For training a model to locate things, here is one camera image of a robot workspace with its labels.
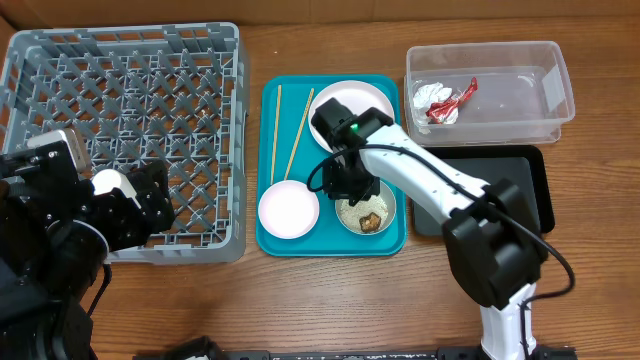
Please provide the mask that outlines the white cup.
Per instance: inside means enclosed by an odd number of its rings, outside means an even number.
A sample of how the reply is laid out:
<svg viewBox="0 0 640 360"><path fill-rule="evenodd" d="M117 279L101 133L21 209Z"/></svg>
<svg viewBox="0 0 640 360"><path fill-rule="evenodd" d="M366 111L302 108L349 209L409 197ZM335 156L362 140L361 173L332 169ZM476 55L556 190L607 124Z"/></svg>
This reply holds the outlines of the white cup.
<svg viewBox="0 0 640 360"><path fill-rule="evenodd" d="M105 169L98 172L91 179L95 195L110 193L114 189L119 189L126 198L130 198L138 208L140 203L136 199L137 192L128 178L117 170Z"/></svg>

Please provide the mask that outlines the grey-green bowl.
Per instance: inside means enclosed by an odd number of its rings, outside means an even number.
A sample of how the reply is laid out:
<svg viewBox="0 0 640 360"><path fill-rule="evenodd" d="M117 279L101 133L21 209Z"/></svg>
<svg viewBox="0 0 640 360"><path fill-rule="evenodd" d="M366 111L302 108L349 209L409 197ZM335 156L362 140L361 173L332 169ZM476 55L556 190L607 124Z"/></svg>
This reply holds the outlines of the grey-green bowl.
<svg viewBox="0 0 640 360"><path fill-rule="evenodd" d="M349 231L357 235L376 235L386 230L395 219L396 199L391 188L384 182L379 182L379 194L372 195L368 200L361 200L354 206L347 199L335 202L335 210L340 223ZM374 233L362 233L359 219L371 212L382 218L380 229Z"/></svg>

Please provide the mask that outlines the brown food chunk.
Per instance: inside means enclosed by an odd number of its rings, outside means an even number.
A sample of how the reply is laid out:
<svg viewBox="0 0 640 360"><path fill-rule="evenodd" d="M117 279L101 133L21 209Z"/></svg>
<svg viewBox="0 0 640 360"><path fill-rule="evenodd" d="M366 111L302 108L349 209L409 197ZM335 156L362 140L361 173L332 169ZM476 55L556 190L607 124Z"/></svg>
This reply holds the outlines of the brown food chunk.
<svg viewBox="0 0 640 360"><path fill-rule="evenodd" d="M377 232L382 224L382 218L375 212L371 212L359 219L359 225L362 233Z"/></svg>

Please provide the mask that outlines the wooden chopstick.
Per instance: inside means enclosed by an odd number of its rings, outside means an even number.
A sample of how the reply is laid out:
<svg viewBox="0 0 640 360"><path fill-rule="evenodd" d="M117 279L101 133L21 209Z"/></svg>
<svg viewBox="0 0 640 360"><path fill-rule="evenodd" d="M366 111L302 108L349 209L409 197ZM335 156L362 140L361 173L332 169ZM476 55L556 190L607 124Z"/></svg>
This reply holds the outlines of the wooden chopstick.
<svg viewBox="0 0 640 360"><path fill-rule="evenodd" d="M288 163L287 163L286 171L285 171L285 174L284 174L284 180L288 180L288 178L289 178L289 174L290 174L292 165L294 163L295 155L296 155L296 152L297 152L297 149L298 149L298 146L299 146L300 138L301 138L302 132L303 132L304 127L305 127L305 121L306 121L306 119L308 117L309 109L310 109L312 100L314 98L314 94L315 94L315 89L311 88L310 92L309 92L309 95L308 95L308 98L307 98L307 101L306 101L306 105L305 105L305 108L304 108L303 115L302 115L300 123L299 123L299 127L298 127L298 130L297 130L297 133L296 133L296 137L295 137L295 140L294 140L294 144L293 144L292 149L291 149L291 153L290 153L289 160L288 160Z"/></svg>
<svg viewBox="0 0 640 360"><path fill-rule="evenodd" d="M271 155L270 185L273 185L275 183L275 168L276 168L276 160L277 160L277 147L278 147L277 144L278 144L281 99L282 99L282 85L280 84L277 87L276 110L275 110L274 132L273 132L273 142L272 142L272 155Z"/></svg>

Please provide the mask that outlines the red snack wrapper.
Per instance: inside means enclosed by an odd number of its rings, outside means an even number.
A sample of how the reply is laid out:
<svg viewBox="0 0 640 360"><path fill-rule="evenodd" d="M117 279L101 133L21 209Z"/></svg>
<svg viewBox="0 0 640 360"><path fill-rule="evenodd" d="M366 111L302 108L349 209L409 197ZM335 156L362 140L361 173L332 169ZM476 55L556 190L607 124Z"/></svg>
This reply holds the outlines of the red snack wrapper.
<svg viewBox="0 0 640 360"><path fill-rule="evenodd" d="M443 102L433 103L426 112L430 124L454 124L459 116L459 108L471 99L478 90L477 78L471 79L470 85L459 94L452 94Z"/></svg>

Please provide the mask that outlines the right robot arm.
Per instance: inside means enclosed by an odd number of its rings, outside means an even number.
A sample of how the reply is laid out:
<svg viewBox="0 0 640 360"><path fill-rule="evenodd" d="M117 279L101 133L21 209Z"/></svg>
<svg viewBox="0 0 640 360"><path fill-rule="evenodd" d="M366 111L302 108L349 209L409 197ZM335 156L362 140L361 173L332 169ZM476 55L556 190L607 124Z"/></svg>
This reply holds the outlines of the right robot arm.
<svg viewBox="0 0 640 360"><path fill-rule="evenodd" d="M540 346L532 330L541 266L554 257L569 283L545 293L568 294L575 273L547 243L522 191L467 175L417 145L390 116L372 107L353 114L337 99L322 103L311 125L331 148L314 174L332 200L350 205L379 194L381 181L403 191L441 226L451 272L481 311L484 359L573 359L572 350Z"/></svg>

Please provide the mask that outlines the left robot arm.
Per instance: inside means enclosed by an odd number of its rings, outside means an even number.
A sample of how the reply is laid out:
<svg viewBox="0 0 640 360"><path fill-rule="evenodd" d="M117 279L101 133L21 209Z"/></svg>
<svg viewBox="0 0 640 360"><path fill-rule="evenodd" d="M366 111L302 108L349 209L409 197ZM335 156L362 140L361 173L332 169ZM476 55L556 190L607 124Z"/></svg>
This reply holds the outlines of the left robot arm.
<svg viewBox="0 0 640 360"><path fill-rule="evenodd" d="M109 253L172 227L159 160L98 194L63 141L1 158L1 356L92 359L93 321L81 300Z"/></svg>

